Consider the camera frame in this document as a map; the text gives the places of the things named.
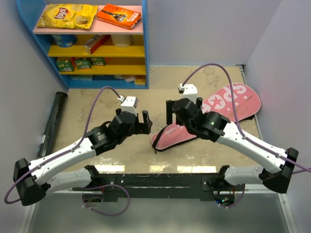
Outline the pink racket cover bag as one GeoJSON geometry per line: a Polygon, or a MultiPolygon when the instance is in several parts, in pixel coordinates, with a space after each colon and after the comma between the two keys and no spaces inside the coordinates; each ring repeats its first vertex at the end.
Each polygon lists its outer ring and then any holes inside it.
{"type": "MultiPolygon", "coordinates": [[[[233,92],[238,120],[252,119],[261,106],[258,94],[242,83],[233,83],[233,92]]],[[[203,100],[202,111],[204,113],[215,111],[235,122],[229,85],[225,85],[203,100]]],[[[152,135],[151,144],[155,151],[165,151],[196,138],[195,135],[189,134],[185,127],[174,122],[152,135]]]]}

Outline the black shuttlecock tube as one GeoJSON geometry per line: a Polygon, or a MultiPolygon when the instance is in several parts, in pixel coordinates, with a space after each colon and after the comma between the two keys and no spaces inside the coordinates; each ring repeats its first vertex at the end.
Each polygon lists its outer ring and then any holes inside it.
{"type": "Polygon", "coordinates": [[[67,99],[68,95],[66,93],[60,91],[56,92],[50,115],[39,146],[37,158],[42,158],[52,153],[60,129],[67,99]]]}

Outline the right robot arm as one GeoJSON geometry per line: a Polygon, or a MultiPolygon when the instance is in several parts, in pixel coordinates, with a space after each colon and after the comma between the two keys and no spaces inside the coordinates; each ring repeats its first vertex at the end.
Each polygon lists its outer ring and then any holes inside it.
{"type": "Polygon", "coordinates": [[[203,113],[202,100],[187,98],[166,101],[166,121],[184,126],[189,134],[228,146],[257,162],[257,166],[223,166],[212,185],[227,191],[240,184],[262,184],[276,193],[287,192],[299,152],[294,148],[272,146],[253,135],[239,131],[236,123],[217,112],[203,113]]]}

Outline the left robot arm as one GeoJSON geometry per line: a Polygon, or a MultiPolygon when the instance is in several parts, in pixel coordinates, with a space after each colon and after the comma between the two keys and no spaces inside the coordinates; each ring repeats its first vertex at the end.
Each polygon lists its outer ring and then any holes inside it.
{"type": "Polygon", "coordinates": [[[148,111],[142,111],[142,116],[143,122],[140,122],[138,115],[117,109],[112,121],[93,128],[66,148],[30,162],[25,158],[17,160],[13,180],[21,204],[28,206],[42,200],[47,192],[61,184],[60,180],[55,180],[55,176],[64,169],[113,150],[134,134],[150,134],[153,123],[148,111]]]}

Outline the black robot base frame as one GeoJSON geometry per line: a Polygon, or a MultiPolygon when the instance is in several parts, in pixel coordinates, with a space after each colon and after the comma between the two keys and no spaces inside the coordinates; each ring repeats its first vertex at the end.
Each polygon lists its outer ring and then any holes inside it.
{"type": "MultiPolygon", "coordinates": [[[[114,183],[124,187],[132,199],[214,201],[216,198],[228,197],[233,188],[229,184],[216,184],[216,177],[216,173],[99,174],[86,188],[114,183]]],[[[102,193],[100,189],[86,188],[74,187],[73,191],[102,193]]],[[[237,191],[242,191],[242,185],[235,186],[237,191]]],[[[104,200],[111,197],[126,198],[125,193],[116,187],[105,188],[103,193],[104,200]]]]}

